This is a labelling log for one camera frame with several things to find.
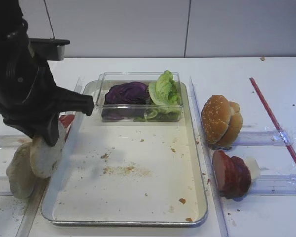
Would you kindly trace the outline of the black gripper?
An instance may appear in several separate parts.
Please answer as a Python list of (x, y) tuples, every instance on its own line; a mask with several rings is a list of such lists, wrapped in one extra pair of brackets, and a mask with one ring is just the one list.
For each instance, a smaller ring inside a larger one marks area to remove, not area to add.
[(0, 114), (5, 125), (41, 136), (53, 147), (59, 113), (91, 116), (93, 97), (58, 87), (46, 60), (29, 53), (0, 53)]

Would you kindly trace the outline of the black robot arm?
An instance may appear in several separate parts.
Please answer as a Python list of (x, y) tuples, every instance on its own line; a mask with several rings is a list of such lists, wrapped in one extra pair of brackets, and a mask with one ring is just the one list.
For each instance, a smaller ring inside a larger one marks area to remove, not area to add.
[(47, 60), (31, 45), (17, 0), (0, 0), (0, 114), (4, 124), (54, 146), (61, 112), (88, 116), (93, 98), (56, 85)]

